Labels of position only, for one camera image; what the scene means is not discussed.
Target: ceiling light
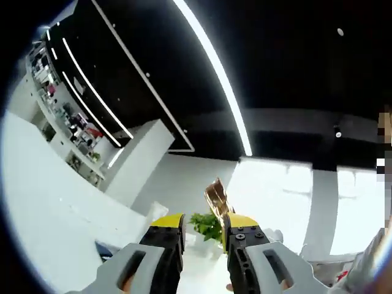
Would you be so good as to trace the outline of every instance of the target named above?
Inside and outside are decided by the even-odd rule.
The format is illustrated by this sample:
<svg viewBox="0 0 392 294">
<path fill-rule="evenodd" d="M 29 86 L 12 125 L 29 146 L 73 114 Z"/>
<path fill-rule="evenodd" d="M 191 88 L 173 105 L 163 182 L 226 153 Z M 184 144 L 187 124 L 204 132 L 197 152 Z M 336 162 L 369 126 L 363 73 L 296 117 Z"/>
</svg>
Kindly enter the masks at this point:
<svg viewBox="0 0 392 294">
<path fill-rule="evenodd" d="M 223 65 L 222 65 L 221 61 L 219 60 L 219 57 L 218 57 L 211 41 L 209 40 L 204 29 L 202 28 L 202 26 L 200 25 L 200 23 L 196 19 L 193 12 L 189 9 L 187 4 L 184 2 L 184 0 L 173 0 L 173 2 L 177 5 L 178 9 L 182 12 L 185 19 L 188 21 L 191 28 L 196 33 L 196 36 L 198 37 L 204 50 L 206 51 L 206 54 L 207 54 L 209 60 L 211 61 L 211 64 L 214 67 L 215 73 L 218 76 L 220 84 L 222 85 L 222 88 L 226 94 L 228 104 L 230 105 L 230 108 L 232 109 L 234 120 L 236 122 L 238 132 L 239 132 L 239 135 L 241 137 L 241 140 L 242 140 L 242 143 L 244 146 L 245 154 L 247 156 L 252 156 L 251 144 L 249 143 L 249 138 L 246 133 L 244 120 L 243 120 L 243 117 L 241 116 L 241 112 L 239 110 L 237 100 L 235 98 L 232 86 L 226 76 Z"/>
<path fill-rule="evenodd" d="M 106 105 L 106 103 L 102 100 L 102 98 L 100 97 L 100 95 L 98 94 L 98 92 L 94 89 L 94 87 L 92 86 L 92 84 L 90 83 L 90 81 L 87 79 L 85 73 L 81 70 L 79 64 L 77 63 L 74 55 L 72 54 L 67 41 L 65 40 L 65 38 L 62 38 L 62 41 L 64 43 L 64 45 L 67 48 L 68 54 L 71 57 L 73 63 L 75 64 L 76 68 L 78 69 L 80 75 L 83 77 L 83 79 L 85 80 L 86 84 L 90 87 L 91 91 L 94 93 L 94 95 L 98 98 L 99 102 L 102 104 L 102 106 L 105 107 L 106 111 L 109 112 L 110 116 L 118 123 L 118 125 L 120 126 L 120 128 L 123 129 L 123 131 L 125 131 L 125 133 L 131 138 L 133 139 L 134 136 L 128 131 L 128 129 L 121 123 L 121 121 L 117 118 L 117 116 L 112 112 L 112 110 L 108 107 L 108 105 Z"/>
<path fill-rule="evenodd" d="M 341 128 L 339 126 L 334 126 L 333 129 L 335 131 L 336 138 L 340 138 L 342 136 Z"/>
<path fill-rule="evenodd" d="M 55 49 L 52 48 L 52 49 L 51 49 L 51 52 L 52 52 L 53 56 L 55 57 L 55 60 L 57 60 L 57 54 L 56 54 L 56 52 L 55 52 Z"/>
<path fill-rule="evenodd" d="M 111 133 L 109 133 L 109 131 L 102 125 L 102 123 L 97 119 L 97 117 L 92 113 L 92 111 L 90 110 L 90 108 L 87 107 L 87 105 L 85 104 L 85 102 L 80 98 L 79 94 L 76 92 L 74 86 L 72 86 L 71 82 L 69 81 L 67 75 L 65 72 L 62 72 L 62 75 L 64 76 L 64 78 L 66 79 L 66 81 L 68 82 L 68 85 L 70 86 L 72 92 L 75 94 L 75 96 L 78 98 L 78 100 L 80 101 L 80 103 L 84 106 L 84 108 L 87 110 L 87 112 L 91 115 L 91 117 L 98 123 L 98 125 L 102 128 L 102 130 L 104 130 L 104 132 L 109 136 L 109 138 L 111 138 L 117 146 L 121 147 L 121 144 L 118 143 L 118 141 L 116 140 L 115 137 L 112 136 Z"/>
<path fill-rule="evenodd" d="M 120 154 L 123 153 L 123 151 L 124 151 L 124 148 L 121 148 L 119 151 L 117 151 L 117 153 L 113 156 L 112 160 L 109 162 L 108 169 L 111 168 L 113 166 L 113 164 L 115 164 L 116 160 L 118 159 Z"/>
</svg>

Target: black ceiling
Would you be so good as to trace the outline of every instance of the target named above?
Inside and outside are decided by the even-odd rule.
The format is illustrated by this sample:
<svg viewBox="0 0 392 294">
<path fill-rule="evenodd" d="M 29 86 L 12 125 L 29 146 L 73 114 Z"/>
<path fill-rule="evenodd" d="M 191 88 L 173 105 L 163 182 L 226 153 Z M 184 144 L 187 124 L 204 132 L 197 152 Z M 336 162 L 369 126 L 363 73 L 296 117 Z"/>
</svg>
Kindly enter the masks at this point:
<svg viewBox="0 0 392 294">
<path fill-rule="evenodd" d="M 230 108 L 203 47 L 175 3 L 97 2 L 142 71 L 150 74 L 149 81 L 174 118 L 188 130 L 195 152 L 187 155 L 230 160 L 244 155 L 235 127 L 202 128 L 196 125 L 197 119 L 189 119 L 205 113 L 230 113 Z M 374 166 L 374 122 L 392 95 L 389 32 L 383 23 L 386 9 L 370 1 L 186 2 L 211 40 L 240 109 L 327 111 L 330 134 L 325 130 L 307 134 L 301 124 L 296 130 L 290 120 L 287 129 L 261 130 L 250 127 L 251 122 L 244 118 L 255 156 L 311 162 L 324 158 L 340 165 Z M 343 37 L 337 28 L 343 29 Z M 188 148 L 90 0 L 79 1 L 74 15 L 51 29 L 50 43 L 59 57 L 55 66 L 59 72 L 78 77 L 63 37 L 123 124 L 135 127 L 161 118 L 176 137 L 172 148 Z M 91 92 L 86 103 L 110 132 L 120 130 Z M 345 115 L 367 118 L 363 124 L 372 127 L 363 132 L 374 134 L 374 140 L 345 137 L 344 132 L 335 140 L 333 125 L 347 121 Z M 285 125 L 285 116 L 276 119 Z M 232 117 L 228 123 L 233 124 Z M 219 121 L 212 119 L 211 124 Z M 317 128 L 318 119 L 311 124 Z M 361 126 L 351 123 L 350 128 L 358 133 Z"/>
</svg>

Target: green plant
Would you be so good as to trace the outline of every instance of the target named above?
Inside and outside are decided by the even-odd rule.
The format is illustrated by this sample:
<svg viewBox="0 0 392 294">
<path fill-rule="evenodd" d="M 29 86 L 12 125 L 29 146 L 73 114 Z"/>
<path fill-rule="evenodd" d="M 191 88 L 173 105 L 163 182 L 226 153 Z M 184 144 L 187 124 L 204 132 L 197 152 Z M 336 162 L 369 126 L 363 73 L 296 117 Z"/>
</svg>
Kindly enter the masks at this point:
<svg viewBox="0 0 392 294">
<path fill-rule="evenodd" d="M 195 231 L 204 235 L 204 241 L 215 239 L 222 243 L 222 227 L 216 216 L 212 213 L 193 213 L 190 224 L 194 224 Z"/>
<path fill-rule="evenodd" d="M 97 152 L 93 152 L 92 155 L 91 155 L 91 158 L 96 158 L 97 161 L 99 161 L 99 159 L 100 159 L 100 154 L 97 153 Z"/>
</svg>

